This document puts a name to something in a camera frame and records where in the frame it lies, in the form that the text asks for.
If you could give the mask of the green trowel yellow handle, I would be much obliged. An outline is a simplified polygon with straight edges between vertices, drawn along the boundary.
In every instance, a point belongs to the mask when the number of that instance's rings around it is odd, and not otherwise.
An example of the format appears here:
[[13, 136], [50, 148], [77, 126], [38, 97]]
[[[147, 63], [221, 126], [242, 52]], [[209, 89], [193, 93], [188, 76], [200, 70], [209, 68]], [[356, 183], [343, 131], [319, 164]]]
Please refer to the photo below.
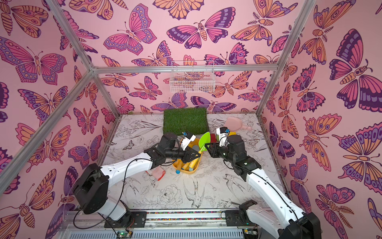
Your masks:
[[202, 155], [204, 151], [207, 151], [205, 148], [205, 144], [210, 143], [210, 132], [204, 133], [201, 138], [196, 138], [193, 142], [190, 142], [189, 147], [199, 150], [199, 154], [201, 157], [199, 159], [195, 159], [190, 162], [190, 171], [193, 172], [198, 169], [200, 161], [202, 159]]

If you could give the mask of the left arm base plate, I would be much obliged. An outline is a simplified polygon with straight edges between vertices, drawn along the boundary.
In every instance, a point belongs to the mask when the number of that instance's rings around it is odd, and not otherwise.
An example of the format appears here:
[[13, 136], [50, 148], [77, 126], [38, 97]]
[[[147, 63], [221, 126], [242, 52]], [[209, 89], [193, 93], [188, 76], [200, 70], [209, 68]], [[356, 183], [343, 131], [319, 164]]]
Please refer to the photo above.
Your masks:
[[107, 218], [104, 228], [144, 228], [146, 219], [146, 211], [129, 211], [117, 221]]

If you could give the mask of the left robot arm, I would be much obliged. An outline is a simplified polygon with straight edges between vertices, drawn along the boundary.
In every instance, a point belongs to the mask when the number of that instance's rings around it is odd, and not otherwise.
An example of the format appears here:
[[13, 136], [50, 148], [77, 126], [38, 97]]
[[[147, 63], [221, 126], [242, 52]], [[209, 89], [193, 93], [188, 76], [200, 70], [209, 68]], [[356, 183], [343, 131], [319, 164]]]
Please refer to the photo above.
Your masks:
[[185, 132], [179, 141], [174, 133], [166, 133], [159, 143], [132, 158], [111, 165], [89, 165], [72, 188], [82, 212], [86, 215], [98, 213], [113, 221], [129, 217], [128, 207], [120, 198], [112, 198], [109, 188], [137, 173], [163, 166], [169, 160], [188, 163], [200, 158], [201, 154], [190, 146], [196, 138]]

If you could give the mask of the yellow plastic storage box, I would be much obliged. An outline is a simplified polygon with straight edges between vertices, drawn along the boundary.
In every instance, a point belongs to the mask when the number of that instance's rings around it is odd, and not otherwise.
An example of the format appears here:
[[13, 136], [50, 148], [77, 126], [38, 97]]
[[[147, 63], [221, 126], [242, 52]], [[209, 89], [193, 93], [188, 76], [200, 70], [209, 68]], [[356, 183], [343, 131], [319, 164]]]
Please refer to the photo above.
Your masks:
[[201, 156], [189, 163], [183, 163], [180, 159], [175, 160], [172, 166], [176, 169], [177, 174], [194, 174], [197, 171], [203, 155], [203, 152], [200, 150], [199, 141], [200, 139], [196, 138], [194, 141], [191, 141], [188, 146], [198, 151]]

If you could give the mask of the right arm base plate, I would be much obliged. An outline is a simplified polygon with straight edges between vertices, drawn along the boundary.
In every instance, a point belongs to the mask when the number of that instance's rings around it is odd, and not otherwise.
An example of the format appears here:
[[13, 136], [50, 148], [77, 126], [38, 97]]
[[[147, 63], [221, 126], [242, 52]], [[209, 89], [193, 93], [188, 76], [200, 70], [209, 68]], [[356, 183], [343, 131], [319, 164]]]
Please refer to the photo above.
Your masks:
[[239, 208], [236, 210], [226, 210], [225, 213], [225, 221], [227, 226], [229, 227], [254, 227], [255, 223], [252, 223], [247, 215], [247, 210], [249, 207], [257, 205], [257, 202], [254, 200], [249, 200], [245, 203], [239, 205]]

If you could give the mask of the red shovel wooden handle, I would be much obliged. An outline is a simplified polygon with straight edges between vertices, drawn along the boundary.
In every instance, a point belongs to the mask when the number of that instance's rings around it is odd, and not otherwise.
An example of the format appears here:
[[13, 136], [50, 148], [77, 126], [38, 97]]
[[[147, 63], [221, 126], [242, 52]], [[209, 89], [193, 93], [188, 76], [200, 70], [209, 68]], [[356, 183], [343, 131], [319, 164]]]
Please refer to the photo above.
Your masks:
[[214, 133], [210, 133], [210, 143], [217, 142], [216, 135]]

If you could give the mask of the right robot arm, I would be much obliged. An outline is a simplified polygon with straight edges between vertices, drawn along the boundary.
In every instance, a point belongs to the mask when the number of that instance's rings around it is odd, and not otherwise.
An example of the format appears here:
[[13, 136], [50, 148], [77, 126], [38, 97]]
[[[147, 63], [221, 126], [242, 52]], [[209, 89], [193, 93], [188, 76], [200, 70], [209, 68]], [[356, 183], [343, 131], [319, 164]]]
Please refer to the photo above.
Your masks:
[[260, 226], [275, 239], [320, 239], [320, 220], [306, 213], [289, 199], [267, 176], [261, 165], [247, 154], [241, 136], [222, 136], [216, 142], [199, 142], [201, 150], [213, 158], [229, 162], [234, 172], [255, 189], [270, 207], [267, 212], [254, 202], [246, 202], [240, 211], [244, 218]]

